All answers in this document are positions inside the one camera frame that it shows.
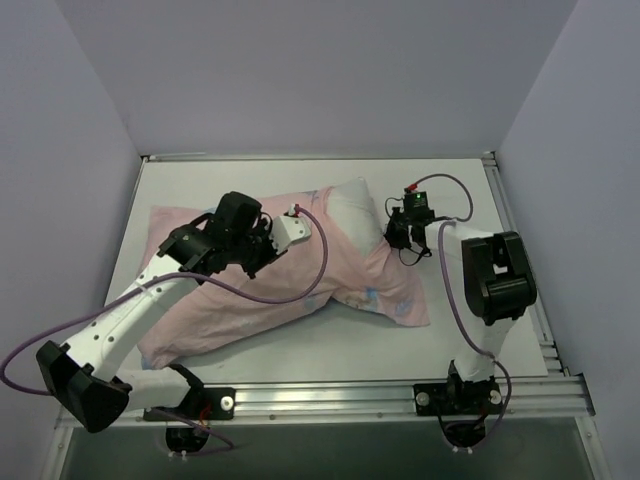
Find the blue pink printed pillowcase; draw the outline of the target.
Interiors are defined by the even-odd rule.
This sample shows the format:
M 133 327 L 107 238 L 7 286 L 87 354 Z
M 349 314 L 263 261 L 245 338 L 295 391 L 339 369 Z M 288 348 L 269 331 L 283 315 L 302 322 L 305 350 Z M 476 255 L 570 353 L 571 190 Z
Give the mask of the blue pink printed pillowcase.
M 418 274 L 384 239 L 363 257 L 327 214 L 331 188 L 263 197 L 276 217 L 298 204 L 316 218 L 312 236 L 249 279 L 237 265 L 218 274 L 246 298 L 206 283 L 176 303 L 138 344 L 142 367 L 160 369 L 310 315 L 330 299 L 403 327 L 429 325 Z

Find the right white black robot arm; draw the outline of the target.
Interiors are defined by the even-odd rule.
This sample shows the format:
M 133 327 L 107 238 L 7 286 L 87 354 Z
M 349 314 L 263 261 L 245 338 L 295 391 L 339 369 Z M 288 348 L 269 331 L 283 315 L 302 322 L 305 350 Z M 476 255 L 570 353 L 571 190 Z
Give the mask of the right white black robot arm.
M 519 234 L 487 232 L 458 219 L 438 216 L 424 191 L 407 188 L 402 205 L 387 211 L 384 234 L 391 247 L 410 250 L 416 260 L 435 255 L 461 347 L 450 365 L 458 378 L 444 388 L 455 412 L 480 400 L 476 383 L 494 376 L 507 336 L 537 300 L 537 286 Z

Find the white pillow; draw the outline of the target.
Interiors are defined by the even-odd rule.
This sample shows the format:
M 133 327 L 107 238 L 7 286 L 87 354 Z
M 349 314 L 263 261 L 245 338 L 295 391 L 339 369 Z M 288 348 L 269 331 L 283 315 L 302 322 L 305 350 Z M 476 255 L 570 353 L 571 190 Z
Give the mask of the white pillow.
M 382 241 L 379 218 L 364 178 L 333 186 L 327 214 L 363 257 L 368 257 Z

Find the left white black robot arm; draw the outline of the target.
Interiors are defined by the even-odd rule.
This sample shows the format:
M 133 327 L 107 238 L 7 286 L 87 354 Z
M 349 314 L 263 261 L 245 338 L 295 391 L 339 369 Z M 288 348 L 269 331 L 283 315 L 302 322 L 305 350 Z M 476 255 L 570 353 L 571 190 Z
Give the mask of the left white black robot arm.
M 137 279 L 83 330 L 62 344 L 46 342 L 36 360 L 49 393 L 90 433 L 128 410 L 160 407 L 179 419 L 207 402 L 204 384 L 181 365 L 125 370 L 130 351 L 177 302 L 236 264 L 249 276 L 274 262 L 310 231 L 296 207 L 272 217 L 239 192 L 216 210 L 174 228 Z

